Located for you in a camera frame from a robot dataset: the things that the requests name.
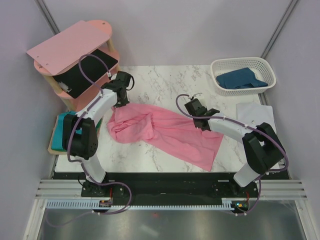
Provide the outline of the pink t-shirt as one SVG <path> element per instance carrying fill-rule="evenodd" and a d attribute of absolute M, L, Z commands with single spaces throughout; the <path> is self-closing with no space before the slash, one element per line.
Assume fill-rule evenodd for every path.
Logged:
<path fill-rule="evenodd" d="M 106 127 L 118 143 L 144 141 L 205 171 L 212 169 L 223 140 L 221 133 L 196 128 L 191 118 L 150 104 L 114 108 Z"/>

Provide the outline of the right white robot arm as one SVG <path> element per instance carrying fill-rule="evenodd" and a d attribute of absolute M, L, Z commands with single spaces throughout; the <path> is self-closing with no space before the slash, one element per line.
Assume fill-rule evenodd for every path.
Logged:
<path fill-rule="evenodd" d="M 202 131 L 221 133 L 244 148 L 246 164 L 234 174 L 229 191 L 235 197 L 247 191 L 247 185 L 268 173 L 281 160 L 287 160 L 286 152 L 272 126 L 266 122 L 250 125 L 225 116 L 217 109 L 208 109 L 193 97 L 184 105 L 188 117 Z"/>

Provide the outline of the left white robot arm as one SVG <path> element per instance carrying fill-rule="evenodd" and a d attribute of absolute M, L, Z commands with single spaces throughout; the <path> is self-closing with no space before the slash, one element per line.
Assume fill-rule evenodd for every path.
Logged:
<path fill-rule="evenodd" d="M 109 193 L 110 185 L 104 181 L 106 172 L 97 156 L 99 141 L 96 127 L 108 110 L 129 103 L 127 91 L 134 85 L 131 74 L 118 71 L 82 110 L 67 114 L 63 119 L 62 147 L 67 152 L 67 160 L 80 164 L 86 179 L 93 183 L 92 191 L 99 197 Z"/>

